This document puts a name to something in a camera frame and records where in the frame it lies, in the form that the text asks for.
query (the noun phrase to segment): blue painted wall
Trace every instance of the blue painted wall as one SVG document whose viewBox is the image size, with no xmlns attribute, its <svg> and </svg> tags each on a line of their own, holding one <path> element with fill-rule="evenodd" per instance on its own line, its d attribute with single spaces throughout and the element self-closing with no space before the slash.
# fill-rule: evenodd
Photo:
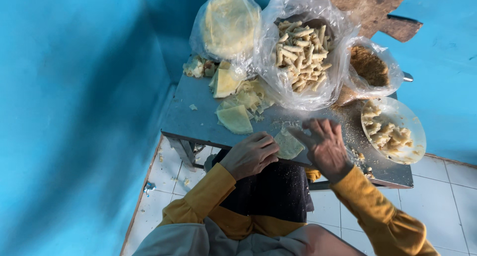
<svg viewBox="0 0 477 256">
<path fill-rule="evenodd" d="M 205 1 L 0 0 L 0 255 L 119 254 Z M 405 0 L 420 32 L 373 40 L 416 79 L 428 152 L 477 163 L 470 3 Z"/>
<path fill-rule="evenodd" d="M 407 43 L 378 32 L 414 76 L 398 99 L 421 120 L 427 152 L 477 165 L 477 12 L 475 0 L 404 0 L 394 15 L 423 22 Z"/>
<path fill-rule="evenodd" d="M 0 255 L 119 255 L 171 80 L 143 0 L 0 0 Z"/>
</svg>

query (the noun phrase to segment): white plate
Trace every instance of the white plate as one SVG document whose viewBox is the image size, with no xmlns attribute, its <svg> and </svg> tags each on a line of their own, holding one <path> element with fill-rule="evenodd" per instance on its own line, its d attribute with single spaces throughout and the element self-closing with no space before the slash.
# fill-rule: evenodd
<svg viewBox="0 0 477 256">
<path fill-rule="evenodd" d="M 413 111 L 402 102 L 389 97 L 368 100 L 364 107 L 367 107 L 370 103 L 373 103 L 381 109 L 381 114 L 378 117 L 375 117 L 375 119 L 378 118 L 379 120 L 383 120 L 383 126 L 388 123 L 393 123 L 400 128 L 408 128 L 411 131 L 411 139 L 414 141 L 413 147 L 403 147 L 399 149 L 400 152 L 388 155 L 384 150 L 379 149 L 379 147 L 371 141 L 371 137 L 366 131 L 366 126 L 364 125 L 361 116 L 362 128 L 371 145 L 385 158 L 399 164 L 412 164 L 421 160 L 426 153 L 426 134 L 424 133 L 421 121 L 419 121 Z"/>
</svg>

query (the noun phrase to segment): table top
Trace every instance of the table top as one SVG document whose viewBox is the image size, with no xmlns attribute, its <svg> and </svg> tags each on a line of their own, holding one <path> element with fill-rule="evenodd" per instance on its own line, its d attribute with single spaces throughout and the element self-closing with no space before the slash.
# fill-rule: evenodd
<svg viewBox="0 0 477 256">
<path fill-rule="evenodd" d="M 209 90 L 210 77 L 194 78 L 183 75 L 176 94 L 170 104 L 166 119 L 163 122 L 162 133 L 166 137 L 192 141 L 210 145 L 221 149 L 230 149 L 246 135 L 236 135 L 227 128 L 217 125 L 217 115 L 214 113 L 223 99 L 214 99 Z M 197 110 L 189 107 L 194 104 Z M 266 131 L 275 136 L 281 130 L 282 125 L 301 125 L 301 121 L 307 118 L 329 118 L 341 123 L 343 128 L 344 143 L 354 148 L 365 156 L 365 164 L 371 167 L 375 179 L 373 183 L 389 186 L 392 188 L 412 188 L 413 178 L 410 165 L 392 162 L 381 155 L 366 138 L 361 127 L 362 101 L 346 107 L 325 108 L 317 111 L 289 110 L 274 105 L 264 111 L 265 117 L 260 122 L 250 120 L 253 131 Z M 283 162 L 310 165 L 303 150 L 291 161 Z"/>
</svg>

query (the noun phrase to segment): clear plastic bag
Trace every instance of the clear plastic bag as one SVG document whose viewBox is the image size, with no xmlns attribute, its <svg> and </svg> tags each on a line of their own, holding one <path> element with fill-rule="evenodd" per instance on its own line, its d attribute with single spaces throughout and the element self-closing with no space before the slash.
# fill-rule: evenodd
<svg viewBox="0 0 477 256">
<path fill-rule="evenodd" d="M 260 11 L 254 0 L 207 0 L 192 27 L 189 38 L 192 50 L 215 62 L 230 62 L 236 80 L 255 76 L 253 31 Z"/>
<path fill-rule="evenodd" d="M 343 79 L 343 87 L 336 104 L 345 106 L 355 101 L 369 100 L 393 94 L 401 86 L 404 74 L 388 48 L 379 46 L 366 37 L 350 39 L 346 47 L 348 53 L 351 53 L 350 49 L 353 46 L 363 46 L 368 52 L 377 56 L 387 65 L 389 84 L 384 87 L 371 86 L 363 77 L 358 75 L 355 68 L 350 64 L 349 75 Z"/>
<path fill-rule="evenodd" d="M 343 77 L 348 75 L 349 52 L 347 41 L 359 32 L 359 22 L 350 19 L 335 7 L 330 0 L 270 0 L 261 13 L 261 20 L 255 28 L 253 63 L 267 85 L 268 95 L 282 107 L 296 110 L 319 110 L 333 104 L 340 93 Z M 305 88 L 293 92 L 287 72 L 275 66 L 276 44 L 279 39 L 277 24 L 280 21 L 302 21 L 303 26 L 320 28 L 326 25 L 325 35 L 334 41 L 334 49 L 324 60 L 331 63 L 327 78 L 316 91 Z"/>
</svg>

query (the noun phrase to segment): hand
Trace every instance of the hand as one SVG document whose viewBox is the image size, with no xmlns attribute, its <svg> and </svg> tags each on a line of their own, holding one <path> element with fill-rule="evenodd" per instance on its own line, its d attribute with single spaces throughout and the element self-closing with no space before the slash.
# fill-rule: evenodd
<svg viewBox="0 0 477 256">
<path fill-rule="evenodd" d="M 341 125 L 328 120 L 312 118 L 303 122 L 303 129 L 289 128 L 289 132 L 308 147 L 308 159 L 331 183 L 337 183 L 353 168 L 344 148 Z"/>
<path fill-rule="evenodd" d="M 277 162 L 273 155 L 280 147 L 266 132 L 257 132 L 237 143 L 220 161 L 236 181 L 259 174 L 271 162 Z"/>
</svg>

